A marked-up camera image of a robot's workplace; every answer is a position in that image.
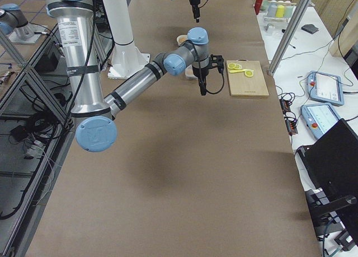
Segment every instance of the small cup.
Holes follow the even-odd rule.
[[[177,43],[178,43],[178,46],[180,46],[184,41],[186,41],[188,39],[188,36],[187,35],[179,35],[177,37]]]

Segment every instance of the wooden cutting board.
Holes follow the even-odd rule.
[[[242,68],[253,69],[253,77],[246,77],[243,72],[229,73],[228,64],[233,62],[239,63],[240,65],[242,65]],[[230,94],[232,96],[269,96],[269,91],[267,90],[260,61],[228,60],[226,64],[229,78]]]

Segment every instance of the yellow scissors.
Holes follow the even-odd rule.
[[[253,69],[242,68],[242,65],[238,63],[229,63],[228,64],[229,73],[238,73],[243,72],[246,77],[253,77]]]

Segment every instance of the yellow bottle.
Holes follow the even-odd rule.
[[[277,11],[276,11],[276,17],[277,18],[282,18],[284,16],[284,13],[285,13],[285,6],[278,5]]]

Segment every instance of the white table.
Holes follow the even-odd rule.
[[[279,46],[281,38],[283,36],[282,29],[287,27],[287,23],[282,22],[267,22],[264,21],[263,13],[259,13],[257,16],[257,20],[260,26],[260,31],[262,38],[265,42],[265,49],[267,53],[267,57],[271,60],[274,57],[275,51]],[[275,29],[272,33],[267,33],[265,31],[265,26],[267,24],[274,24]],[[314,24],[319,28],[319,31],[315,34],[310,34],[301,29],[301,27],[305,24]],[[301,23],[294,34],[294,37],[291,40],[291,45],[295,46],[295,49],[292,46],[289,46],[284,57],[290,57],[294,54],[314,51],[320,47],[325,46],[332,40],[332,37],[328,33],[326,27],[324,26],[322,20],[319,18],[313,7],[308,7]],[[280,86],[283,89],[283,92],[293,92],[297,96],[301,96],[303,94],[303,90],[299,85],[299,81],[304,79],[310,71],[321,71],[331,74],[336,74],[341,76],[342,83],[350,84],[350,82],[344,78],[344,72],[349,68],[347,63],[341,57],[333,57],[328,52],[329,46],[332,45],[331,42],[326,47],[319,49],[314,53],[306,53],[302,55],[296,55],[293,58],[282,60],[280,65],[274,74],[274,79],[276,85]],[[349,69],[346,72],[346,76],[354,83],[352,87],[343,86],[344,91],[358,91],[358,81],[355,78],[352,71]],[[291,110],[298,117],[300,115],[300,107],[303,104],[313,104],[316,101],[308,100],[308,91],[306,89],[307,84],[306,81],[302,82],[302,86],[305,89],[305,95],[303,97],[296,98],[291,106]],[[344,106],[335,107],[336,111],[340,115],[340,117],[345,119],[350,119],[358,115],[358,95],[344,95],[345,104]],[[352,129],[358,133],[358,118],[350,121],[349,125]],[[306,123],[302,116],[299,118],[298,122],[298,134],[293,136],[292,140],[292,148],[296,150],[301,145],[310,145],[313,144],[316,139],[313,137],[311,131],[306,126]],[[307,174],[307,171],[301,162],[299,156],[296,156],[297,167],[300,172],[300,177],[302,181],[302,185],[304,190],[314,189],[312,182]],[[332,233],[328,239],[326,239],[325,248],[331,254],[337,244],[334,242],[334,238],[339,234]],[[340,251],[335,256],[341,257],[357,257],[358,256],[358,247],[355,246],[349,252]]]

